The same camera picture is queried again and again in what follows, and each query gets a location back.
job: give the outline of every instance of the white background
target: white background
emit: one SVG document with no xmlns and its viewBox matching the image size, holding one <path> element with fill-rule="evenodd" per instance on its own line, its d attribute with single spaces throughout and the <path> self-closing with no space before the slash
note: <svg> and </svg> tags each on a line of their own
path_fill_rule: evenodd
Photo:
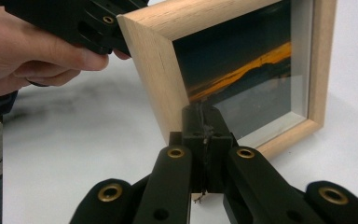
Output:
<svg viewBox="0 0 358 224">
<path fill-rule="evenodd" d="M 145 90 L 132 60 L 110 59 L 65 87 L 20 92 L 4 130 L 4 223 L 67 223 L 96 183 L 152 171 L 165 145 Z M 329 180 L 358 196 L 358 1 L 338 1 L 324 128 L 271 163 L 298 189 Z M 191 216 L 228 223 L 219 196 Z"/>
</svg>

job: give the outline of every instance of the picture frame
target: picture frame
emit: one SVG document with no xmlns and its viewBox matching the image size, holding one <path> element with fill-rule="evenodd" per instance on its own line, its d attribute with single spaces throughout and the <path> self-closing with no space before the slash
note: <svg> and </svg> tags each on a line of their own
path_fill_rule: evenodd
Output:
<svg viewBox="0 0 358 224">
<path fill-rule="evenodd" d="M 177 55 L 178 41 L 280 2 L 171 0 L 118 16 L 167 142 L 170 132 L 181 131 L 182 108 L 190 103 L 183 65 L 178 62 L 181 59 Z M 238 138 L 240 145 L 255 147 L 271 158 L 323 127 L 336 4 L 322 0 L 291 1 L 290 71 L 294 75 L 290 79 L 289 98 L 290 108 L 299 110 L 302 119 L 281 116 L 271 120 Z M 299 106 L 293 109 L 296 102 Z"/>
</svg>

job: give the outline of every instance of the light wood frame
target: light wood frame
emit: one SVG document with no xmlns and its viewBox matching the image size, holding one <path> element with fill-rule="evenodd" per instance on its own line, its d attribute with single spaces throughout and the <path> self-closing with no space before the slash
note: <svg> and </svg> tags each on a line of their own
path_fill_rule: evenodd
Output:
<svg viewBox="0 0 358 224">
<path fill-rule="evenodd" d="M 181 131 L 181 111 L 189 104 L 172 42 L 276 2 L 171 0 L 118 17 L 165 140 L 170 132 Z M 314 0 L 308 118 L 258 147 L 267 158 L 324 125 L 336 4 Z"/>
</svg>

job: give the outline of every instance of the white surface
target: white surface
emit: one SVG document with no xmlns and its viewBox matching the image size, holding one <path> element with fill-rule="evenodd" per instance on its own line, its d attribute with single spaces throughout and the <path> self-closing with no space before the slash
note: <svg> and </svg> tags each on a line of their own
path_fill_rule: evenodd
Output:
<svg viewBox="0 0 358 224">
<path fill-rule="evenodd" d="M 338 1 L 325 127 L 272 164 L 293 186 L 329 180 L 358 196 L 358 1 Z M 164 142 L 131 60 L 61 88 L 26 88 L 5 124 L 4 223 L 67 223 L 96 183 L 148 175 Z M 221 197 L 191 223 L 228 223 Z"/>
</svg>

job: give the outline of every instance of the orange horizon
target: orange horizon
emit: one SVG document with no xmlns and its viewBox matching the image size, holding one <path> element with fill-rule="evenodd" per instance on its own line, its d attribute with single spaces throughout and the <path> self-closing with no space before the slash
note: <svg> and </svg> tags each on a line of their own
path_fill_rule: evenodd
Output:
<svg viewBox="0 0 358 224">
<path fill-rule="evenodd" d="M 289 41 L 289 42 L 286 42 L 286 43 L 280 45 L 276 49 L 273 49 L 273 50 L 269 51 L 268 53 L 265 53 L 265 54 L 261 55 L 260 57 L 250 61 L 243 67 L 240 67 L 233 72 L 227 73 L 221 77 L 216 78 L 215 80 L 211 81 L 212 84 L 211 84 L 210 88 L 208 88 L 205 91 L 200 91 L 197 94 L 191 95 L 189 97 L 189 101 L 194 102 L 199 99 L 202 99 L 205 96 L 211 95 L 214 92 L 221 91 L 226 86 L 234 83 L 235 81 L 237 81 L 238 79 L 243 77 L 248 71 L 250 71 L 254 68 L 260 67 L 264 63 L 278 63 L 278 62 L 290 57 L 291 54 L 292 54 L 292 45 Z M 187 92 L 195 91 L 202 87 L 205 87 L 204 83 L 198 85 L 197 87 L 187 90 Z"/>
</svg>

